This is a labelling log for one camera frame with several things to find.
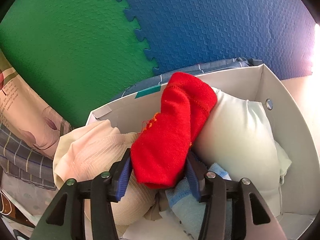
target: green foam mat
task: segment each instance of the green foam mat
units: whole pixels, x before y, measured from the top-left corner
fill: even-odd
[[[73,126],[119,91],[153,75],[125,0],[16,0],[0,24],[7,59]]]

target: blue foam mat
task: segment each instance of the blue foam mat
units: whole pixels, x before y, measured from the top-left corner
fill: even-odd
[[[280,79],[311,74],[315,22],[301,0],[127,1],[156,75],[234,57],[260,58]]]

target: textured mat surface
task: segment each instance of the textured mat surface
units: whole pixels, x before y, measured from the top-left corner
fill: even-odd
[[[147,42],[116,0],[16,0],[0,46],[24,80],[73,126],[121,90],[151,77]]]
[[[196,63],[253,57],[280,78],[310,74],[315,22],[301,0],[127,0],[155,74]]]

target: gray fabric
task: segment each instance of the gray fabric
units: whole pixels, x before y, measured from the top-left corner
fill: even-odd
[[[209,63],[201,63],[196,64],[190,67],[180,68],[168,73],[164,73],[159,76],[155,76],[152,78],[148,78],[146,80],[140,81],[136,83],[135,85],[127,88],[126,90],[122,91],[121,93],[114,96],[111,101],[116,100],[118,98],[122,98],[124,96],[139,92],[141,90],[147,89],[149,87],[153,87],[156,85],[161,85],[164,83],[167,83],[169,79],[171,78],[172,74],[175,72],[185,72],[188,74],[191,74],[193,76],[219,71],[219,70],[226,70],[226,69],[232,69],[232,68],[240,68],[240,67],[248,67],[248,66],[257,66],[262,64],[262,61],[259,59],[249,59],[243,57],[238,58],[231,58],[231,59],[223,59],[223,60],[217,60]]]
[[[0,124],[0,165],[14,176],[37,187],[55,190],[52,160],[29,147]]]

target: plaid fabric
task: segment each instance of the plaid fabric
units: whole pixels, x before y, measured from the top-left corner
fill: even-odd
[[[0,124],[0,165],[4,172],[37,187],[55,190],[52,160]]]

